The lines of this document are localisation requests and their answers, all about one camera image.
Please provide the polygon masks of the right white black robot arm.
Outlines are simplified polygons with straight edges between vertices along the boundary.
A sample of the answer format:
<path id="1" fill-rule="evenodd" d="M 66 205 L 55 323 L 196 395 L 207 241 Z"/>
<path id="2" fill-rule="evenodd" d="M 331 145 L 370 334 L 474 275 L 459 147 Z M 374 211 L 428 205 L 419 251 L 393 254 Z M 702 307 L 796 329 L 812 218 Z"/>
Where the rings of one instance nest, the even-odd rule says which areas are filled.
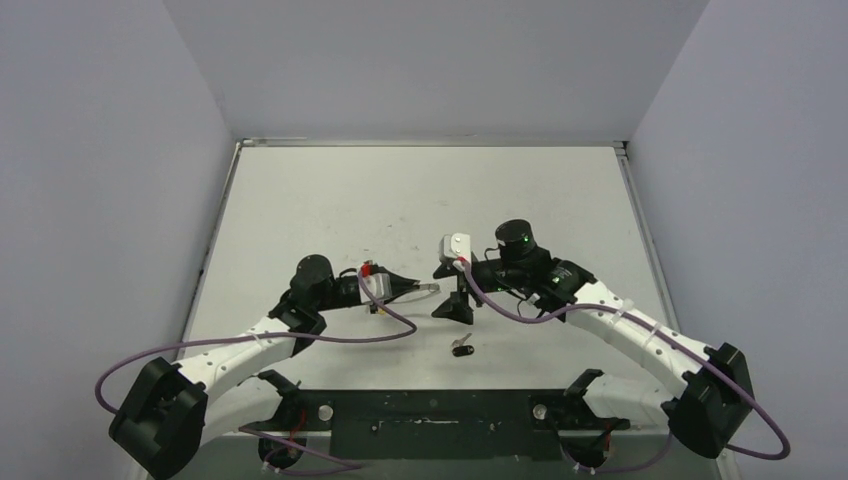
<path id="1" fill-rule="evenodd" d="M 436 279 L 454 277 L 456 291 L 437 315 L 461 323 L 473 304 L 524 324 L 557 319 L 596 336 L 634 362 L 654 384 L 586 370 L 566 391 L 568 421 L 588 429 L 601 419 L 665 426 L 693 453 L 715 459 L 754 411 L 744 353 L 692 339 L 615 294 L 583 267 L 535 243 L 502 245 L 500 257 L 477 259 L 464 247 L 443 247 Z"/>

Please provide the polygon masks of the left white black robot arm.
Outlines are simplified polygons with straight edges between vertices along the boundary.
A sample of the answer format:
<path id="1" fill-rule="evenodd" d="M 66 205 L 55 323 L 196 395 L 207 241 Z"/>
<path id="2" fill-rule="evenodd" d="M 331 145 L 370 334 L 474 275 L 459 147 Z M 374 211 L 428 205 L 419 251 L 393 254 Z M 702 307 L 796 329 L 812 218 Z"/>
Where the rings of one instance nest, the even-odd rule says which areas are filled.
<path id="1" fill-rule="evenodd" d="M 297 389 L 271 365 L 324 338 L 323 312 L 375 313 L 423 287 L 372 262 L 335 274 L 325 256 L 306 256 L 278 303 L 244 333 L 198 340 L 200 353 L 175 362 L 154 349 L 114 410 L 109 437 L 153 478 L 170 479 L 219 435 L 259 421 L 286 430 L 298 417 Z"/>

